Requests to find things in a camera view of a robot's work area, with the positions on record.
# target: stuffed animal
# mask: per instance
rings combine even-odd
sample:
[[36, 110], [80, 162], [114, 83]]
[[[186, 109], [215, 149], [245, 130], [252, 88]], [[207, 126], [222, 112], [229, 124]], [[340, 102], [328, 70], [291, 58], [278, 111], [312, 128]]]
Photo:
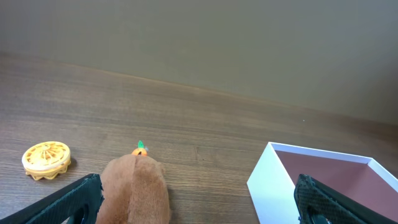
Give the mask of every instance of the stuffed animal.
[[96, 223], [169, 223], [164, 173], [161, 163], [141, 154], [112, 160], [101, 174], [105, 200]]

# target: wood grain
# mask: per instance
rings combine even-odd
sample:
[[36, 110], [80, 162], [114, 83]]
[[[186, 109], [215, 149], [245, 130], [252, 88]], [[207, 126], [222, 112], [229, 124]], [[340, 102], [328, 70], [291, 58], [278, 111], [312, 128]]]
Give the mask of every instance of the wood grain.
[[[138, 140], [167, 170], [172, 223], [258, 223], [246, 181], [269, 141], [371, 156], [398, 175], [396, 126], [0, 54], [0, 218], [101, 173]], [[21, 157], [43, 141], [67, 144], [72, 164], [34, 181]]]

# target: plain wall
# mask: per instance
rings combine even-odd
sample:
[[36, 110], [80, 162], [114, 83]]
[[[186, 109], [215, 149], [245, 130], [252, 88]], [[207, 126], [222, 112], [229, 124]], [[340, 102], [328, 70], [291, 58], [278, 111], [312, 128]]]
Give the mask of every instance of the plain wall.
[[398, 124], [396, 0], [3, 0], [0, 50]]

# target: open box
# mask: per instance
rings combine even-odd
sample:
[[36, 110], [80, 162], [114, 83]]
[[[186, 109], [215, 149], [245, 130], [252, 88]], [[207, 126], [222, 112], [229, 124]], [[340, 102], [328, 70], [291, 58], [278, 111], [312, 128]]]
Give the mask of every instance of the open box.
[[299, 223], [299, 174], [398, 222], [398, 180], [373, 158], [269, 142], [248, 180], [261, 223]]

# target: yellow scalloped base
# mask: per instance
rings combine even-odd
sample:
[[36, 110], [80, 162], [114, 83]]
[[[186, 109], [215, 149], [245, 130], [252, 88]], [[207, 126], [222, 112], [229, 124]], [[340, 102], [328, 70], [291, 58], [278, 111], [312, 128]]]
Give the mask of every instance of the yellow scalloped base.
[[34, 180], [40, 180], [41, 178], [46, 178], [48, 180], [54, 179], [58, 174], [64, 174], [68, 170], [68, 166], [70, 165], [70, 159], [67, 160], [64, 164], [49, 170], [44, 171], [35, 171], [25, 168], [26, 175], [31, 175]]

